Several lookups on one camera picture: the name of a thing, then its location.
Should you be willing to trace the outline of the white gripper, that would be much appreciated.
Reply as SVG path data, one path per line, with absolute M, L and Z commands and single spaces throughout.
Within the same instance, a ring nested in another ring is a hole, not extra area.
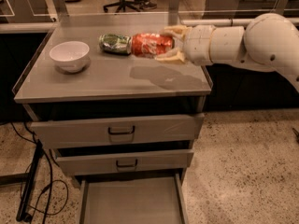
M 212 65 L 210 58 L 210 43 L 216 27 L 213 25 L 171 25 L 164 27 L 159 34 L 172 36 L 183 42 L 183 52 L 180 48 L 170 49 L 167 53 L 157 55 L 155 60 L 160 63 L 185 63 L 186 58 L 200 66 Z

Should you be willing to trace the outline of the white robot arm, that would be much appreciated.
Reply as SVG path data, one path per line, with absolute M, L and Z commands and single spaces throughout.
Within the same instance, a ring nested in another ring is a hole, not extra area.
M 258 72 L 277 72 L 299 91 L 299 31 L 276 13 L 260 15 L 247 26 L 212 24 L 165 27 L 162 35 L 181 42 L 156 60 L 161 63 L 214 63 Z

